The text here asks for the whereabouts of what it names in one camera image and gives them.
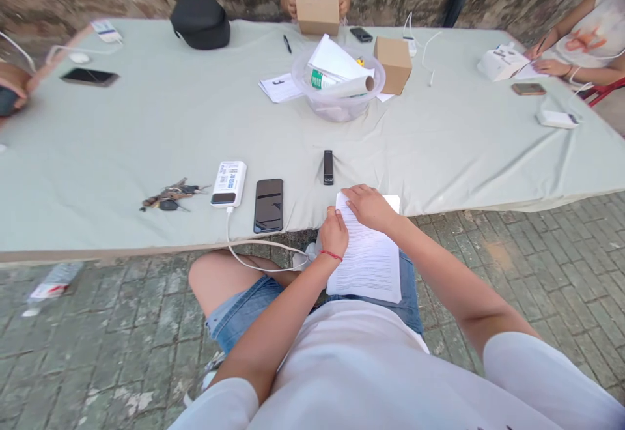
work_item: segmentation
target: wristband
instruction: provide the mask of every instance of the wristband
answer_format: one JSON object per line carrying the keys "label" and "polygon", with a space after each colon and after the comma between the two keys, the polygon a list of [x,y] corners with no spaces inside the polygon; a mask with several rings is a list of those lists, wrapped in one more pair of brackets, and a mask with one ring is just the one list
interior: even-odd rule
{"label": "wristband", "polygon": [[334,257],[335,259],[338,259],[341,262],[343,262],[343,258],[341,256],[331,253],[330,251],[322,250],[322,251],[319,251],[319,254],[328,254],[330,257]]}

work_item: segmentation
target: hand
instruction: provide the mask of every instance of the hand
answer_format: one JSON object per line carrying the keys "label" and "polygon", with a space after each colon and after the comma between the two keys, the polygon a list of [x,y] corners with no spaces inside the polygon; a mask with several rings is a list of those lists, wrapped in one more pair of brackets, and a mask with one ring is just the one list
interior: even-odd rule
{"label": "hand", "polygon": [[563,64],[553,59],[539,60],[534,62],[532,66],[538,73],[560,77],[567,75],[572,69],[570,65]]}
{"label": "hand", "polygon": [[345,18],[350,10],[350,0],[339,0],[339,17]]}
{"label": "hand", "polygon": [[366,184],[341,191],[349,199],[347,205],[358,221],[366,227],[388,233],[391,226],[401,218],[377,189],[370,188]]}
{"label": "hand", "polygon": [[295,0],[286,0],[286,8],[288,9],[288,13],[291,15],[291,18],[296,20],[298,18],[298,6]]}
{"label": "hand", "polygon": [[537,59],[538,57],[542,55],[542,52],[538,53],[539,47],[540,47],[540,44],[535,44],[533,47],[523,52],[523,55],[526,56],[530,60]]}
{"label": "hand", "polygon": [[335,210],[333,205],[327,208],[327,218],[321,225],[319,237],[323,249],[337,256],[345,256],[350,234],[343,221],[343,215],[340,214],[340,210]]}

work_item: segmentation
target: light green tablecloth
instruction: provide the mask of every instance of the light green tablecloth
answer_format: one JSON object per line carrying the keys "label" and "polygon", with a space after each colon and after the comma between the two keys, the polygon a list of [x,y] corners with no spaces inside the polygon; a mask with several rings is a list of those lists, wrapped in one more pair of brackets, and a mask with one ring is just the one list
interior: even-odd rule
{"label": "light green tablecloth", "polygon": [[[403,95],[334,124],[315,116],[304,98],[272,104],[258,86],[289,72],[295,54],[315,40],[296,26],[237,20],[227,48],[199,51],[177,39],[166,20],[113,23],[124,47],[92,55],[87,65],[118,73],[113,86],[61,81],[75,67],[66,59],[0,132],[8,146],[0,155],[0,261],[223,242],[225,210],[212,207],[210,196],[184,200],[191,213],[138,210],[182,177],[213,183],[223,160],[248,165],[243,203],[231,220],[234,238],[253,236],[260,179],[284,180],[289,231],[319,227],[339,188],[361,182],[399,195],[409,216],[542,210],[625,189],[625,142],[580,100],[580,126],[546,128],[535,119],[541,97],[517,96],[510,82],[491,83],[477,72],[487,49],[510,40],[501,31],[444,30],[426,57],[436,69],[433,87],[419,52]],[[396,38],[402,32],[367,29]],[[434,31],[415,34],[423,43]],[[373,49],[348,28],[337,42]],[[81,45],[107,47],[95,34]],[[555,98],[571,96],[555,78],[541,82]],[[322,183],[326,149],[335,155],[334,186]]]}

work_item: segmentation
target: brick pavement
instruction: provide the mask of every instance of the brick pavement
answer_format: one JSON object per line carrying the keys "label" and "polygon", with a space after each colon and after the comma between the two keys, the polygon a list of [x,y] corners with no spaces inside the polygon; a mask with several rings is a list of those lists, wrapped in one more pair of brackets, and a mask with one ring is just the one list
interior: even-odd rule
{"label": "brick pavement", "polygon": [[[625,403],[625,193],[545,212],[453,212],[419,227]],[[302,246],[314,232],[282,240]],[[253,253],[286,255],[267,246]],[[0,430],[163,429],[217,350],[186,273],[201,251],[89,262],[65,296],[22,318],[48,267],[0,269]],[[432,352],[482,373],[417,276]]]}

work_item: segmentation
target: white mouse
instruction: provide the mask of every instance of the white mouse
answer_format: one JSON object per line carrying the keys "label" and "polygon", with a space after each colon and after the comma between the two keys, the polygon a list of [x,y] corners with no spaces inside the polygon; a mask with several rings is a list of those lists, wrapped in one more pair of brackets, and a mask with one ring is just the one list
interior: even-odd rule
{"label": "white mouse", "polygon": [[86,53],[83,52],[72,52],[70,55],[70,60],[77,64],[89,63],[91,59]]}

